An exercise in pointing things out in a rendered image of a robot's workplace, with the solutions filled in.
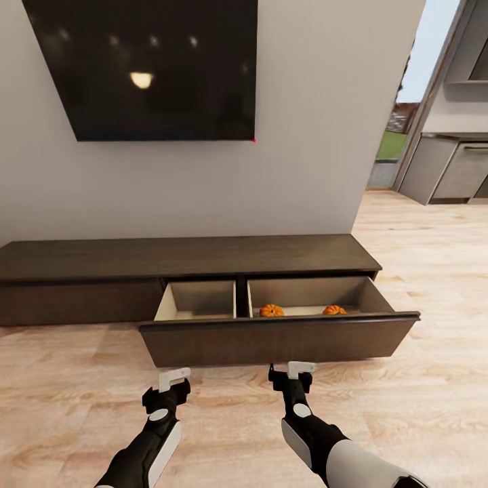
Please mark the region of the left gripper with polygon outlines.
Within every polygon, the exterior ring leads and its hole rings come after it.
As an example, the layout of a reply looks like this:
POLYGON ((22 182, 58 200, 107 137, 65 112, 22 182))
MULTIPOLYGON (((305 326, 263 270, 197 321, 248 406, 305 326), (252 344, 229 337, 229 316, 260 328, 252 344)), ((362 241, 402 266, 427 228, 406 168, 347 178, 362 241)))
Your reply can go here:
POLYGON ((152 409, 158 402, 163 399, 168 399, 174 402, 174 405, 184 404, 187 400, 188 394, 190 394, 190 383, 184 378, 184 382, 170 386, 170 389, 165 392, 159 392, 159 389, 148 389, 142 397, 142 405, 146 407, 146 414, 151 414, 152 409))

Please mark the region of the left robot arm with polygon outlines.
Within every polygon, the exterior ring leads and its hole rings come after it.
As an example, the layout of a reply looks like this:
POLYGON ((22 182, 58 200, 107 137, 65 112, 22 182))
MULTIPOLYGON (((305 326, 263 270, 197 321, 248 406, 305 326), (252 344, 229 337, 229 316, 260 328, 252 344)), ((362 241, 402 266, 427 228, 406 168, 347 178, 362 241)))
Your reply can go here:
POLYGON ((150 416, 143 431, 114 456, 96 488, 154 488, 182 436, 176 407, 190 394, 188 376, 189 367, 162 373, 159 388, 151 387, 144 393, 142 405, 150 416), (184 382, 170 386, 179 379, 184 382))

